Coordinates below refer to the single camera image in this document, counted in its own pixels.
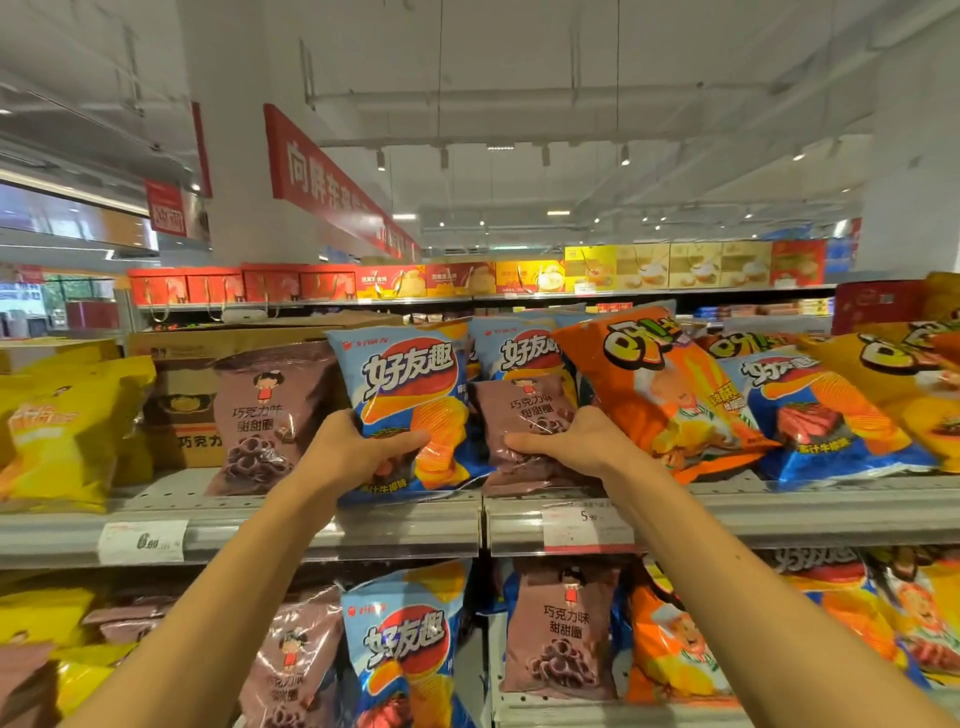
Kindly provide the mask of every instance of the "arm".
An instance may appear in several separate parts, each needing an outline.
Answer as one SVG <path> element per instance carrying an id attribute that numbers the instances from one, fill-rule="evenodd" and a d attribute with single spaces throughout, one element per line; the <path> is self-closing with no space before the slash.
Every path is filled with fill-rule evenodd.
<path id="1" fill-rule="evenodd" d="M 176 606 L 64 728 L 221 728 L 303 552 L 336 501 L 424 432 L 365 440 L 352 412 L 324 421 L 293 473 L 237 531 Z"/>
<path id="2" fill-rule="evenodd" d="M 643 534 L 756 726 L 957 728 L 850 629 L 784 583 L 599 409 L 510 448 L 603 479 Z"/>

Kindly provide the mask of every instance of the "white pillar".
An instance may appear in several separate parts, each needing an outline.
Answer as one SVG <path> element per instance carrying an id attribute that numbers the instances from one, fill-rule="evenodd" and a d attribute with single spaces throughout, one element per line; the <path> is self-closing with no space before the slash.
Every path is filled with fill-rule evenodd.
<path id="1" fill-rule="evenodd" d="M 275 200 L 263 105 L 310 129 L 291 0 L 178 0 L 192 100 L 200 104 L 221 263 L 315 263 L 323 246 L 368 255 L 315 215 Z"/>
<path id="2" fill-rule="evenodd" d="M 858 271 L 957 271 L 960 14 L 885 53 Z"/>

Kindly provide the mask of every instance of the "ceiling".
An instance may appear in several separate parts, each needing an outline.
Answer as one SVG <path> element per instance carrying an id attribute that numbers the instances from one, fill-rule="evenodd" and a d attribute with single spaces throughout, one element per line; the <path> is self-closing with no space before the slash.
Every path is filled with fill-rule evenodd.
<path id="1" fill-rule="evenodd" d="M 405 226 L 438 252 L 749 237 L 855 216 L 876 40 L 955 5 L 283 0 L 271 12 L 295 14 L 313 58 L 310 131 L 384 209 L 416 212 Z M 144 177 L 190 184 L 184 53 L 176 0 L 9 0 L 0 166 L 125 200 Z"/>

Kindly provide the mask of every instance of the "white price label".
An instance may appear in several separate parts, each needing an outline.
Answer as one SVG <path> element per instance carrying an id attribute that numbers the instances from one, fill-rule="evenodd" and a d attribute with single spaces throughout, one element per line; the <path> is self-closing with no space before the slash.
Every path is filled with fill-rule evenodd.
<path id="1" fill-rule="evenodd" d="M 588 498 L 543 509 L 547 553 L 630 553 L 633 528 L 606 498 Z"/>
<path id="2" fill-rule="evenodd" d="M 100 532 L 97 556 L 105 567 L 182 564 L 183 535 L 189 521 L 108 523 Z"/>

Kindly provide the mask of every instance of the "forearm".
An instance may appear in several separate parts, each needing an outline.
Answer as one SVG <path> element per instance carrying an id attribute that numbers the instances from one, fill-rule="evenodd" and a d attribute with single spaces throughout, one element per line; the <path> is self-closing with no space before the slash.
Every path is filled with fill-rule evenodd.
<path id="1" fill-rule="evenodd" d="M 757 726 L 956 728 L 854 633 L 780 579 L 659 464 L 605 480 Z"/>
<path id="2" fill-rule="evenodd" d="M 302 488 L 296 478 L 272 490 L 162 624 L 64 726 L 227 725 L 304 551 L 333 515 L 335 497 Z"/>

